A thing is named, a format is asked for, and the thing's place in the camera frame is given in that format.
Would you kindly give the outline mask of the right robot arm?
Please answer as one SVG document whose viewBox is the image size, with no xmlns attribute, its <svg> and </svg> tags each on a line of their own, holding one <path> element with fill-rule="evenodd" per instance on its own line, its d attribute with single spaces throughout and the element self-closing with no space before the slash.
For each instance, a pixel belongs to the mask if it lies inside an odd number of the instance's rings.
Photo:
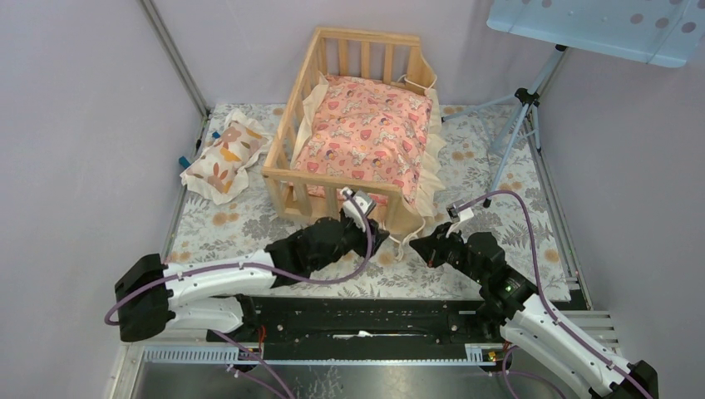
<svg viewBox="0 0 705 399">
<path fill-rule="evenodd" d="M 462 238 L 460 216 L 411 247 L 427 266 L 452 266 L 480 286 L 484 303 L 473 327 L 487 342 L 502 338 L 529 353 L 581 398 L 656 398 L 658 374 L 645 361 L 612 352 L 540 295 L 505 260 L 490 232 Z"/>
</svg>

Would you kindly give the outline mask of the pink patterned bed cushion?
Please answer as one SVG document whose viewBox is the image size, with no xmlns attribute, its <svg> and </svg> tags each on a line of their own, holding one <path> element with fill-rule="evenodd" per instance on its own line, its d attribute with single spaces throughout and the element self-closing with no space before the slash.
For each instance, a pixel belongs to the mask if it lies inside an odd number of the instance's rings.
<svg viewBox="0 0 705 399">
<path fill-rule="evenodd" d="M 355 76 L 319 76 L 303 101 L 291 166 L 315 175 L 392 184 L 424 218 L 436 215 L 441 110 L 436 90 L 416 94 Z"/>
</svg>

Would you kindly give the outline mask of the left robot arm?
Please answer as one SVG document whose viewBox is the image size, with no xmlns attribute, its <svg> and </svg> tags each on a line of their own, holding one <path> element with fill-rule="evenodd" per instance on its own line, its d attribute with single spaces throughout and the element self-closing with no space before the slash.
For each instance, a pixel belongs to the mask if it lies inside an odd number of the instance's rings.
<svg viewBox="0 0 705 399">
<path fill-rule="evenodd" d="M 295 283 L 334 285 L 366 268 L 390 234 L 370 214 L 376 203 L 361 190 L 343 189 L 339 216 L 323 217 L 263 249 L 204 263 L 141 257 L 114 286 L 105 324 L 122 342 L 153 338 L 167 329 L 211 330 L 246 342 L 258 320 L 239 297 Z"/>
</svg>

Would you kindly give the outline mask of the wooden pet bed frame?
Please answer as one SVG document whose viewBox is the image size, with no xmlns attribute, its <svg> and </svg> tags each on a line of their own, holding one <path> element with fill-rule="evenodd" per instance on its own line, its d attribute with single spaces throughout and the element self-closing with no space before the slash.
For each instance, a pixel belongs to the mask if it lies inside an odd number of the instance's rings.
<svg viewBox="0 0 705 399">
<path fill-rule="evenodd" d="M 284 108 L 277 135 L 261 173 L 280 217 L 308 222 L 334 216 L 343 202 L 342 190 L 363 190 L 377 202 L 373 218 L 391 234 L 403 238 L 424 227 L 424 218 L 407 204 L 392 184 L 315 175 L 291 166 L 298 128 L 304 120 L 303 101 L 319 76 L 355 76 L 422 93 L 436 85 L 436 75 L 422 54 L 419 37 L 400 34 L 318 27 Z"/>
</svg>

